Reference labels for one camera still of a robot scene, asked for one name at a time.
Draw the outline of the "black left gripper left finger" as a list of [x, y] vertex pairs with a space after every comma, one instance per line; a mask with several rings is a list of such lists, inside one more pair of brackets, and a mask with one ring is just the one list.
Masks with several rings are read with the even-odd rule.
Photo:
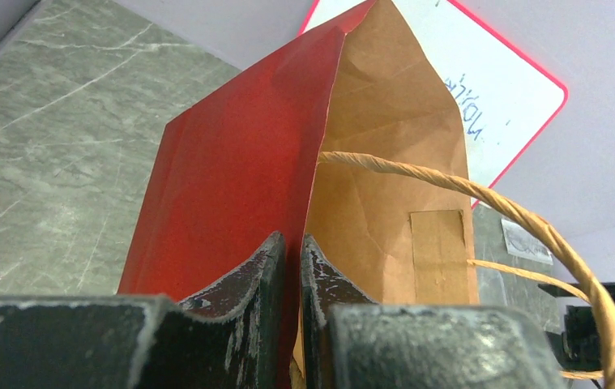
[[0, 388], [272, 388], [285, 241], [201, 291], [0, 296]]

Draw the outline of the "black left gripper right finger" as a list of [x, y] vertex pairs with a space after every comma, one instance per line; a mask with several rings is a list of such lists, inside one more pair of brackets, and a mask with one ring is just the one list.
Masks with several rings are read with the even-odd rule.
[[384, 305], [313, 236], [301, 249], [309, 388], [563, 388], [544, 332], [505, 306]]

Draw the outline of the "red paper bag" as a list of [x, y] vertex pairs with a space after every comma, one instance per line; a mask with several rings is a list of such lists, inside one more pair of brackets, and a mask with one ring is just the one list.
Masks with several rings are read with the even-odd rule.
[[384, 305], [478, 306], [471, 199], [544, 243], [592, 310], [615, 388], [615, 302], [562, 235], [468, 177], [454, 98], [390, 1], [290, 41], [169, 122], [118, 292], [179, 302], [285, 241], [272, 388], [306, 385], [301, 249]]

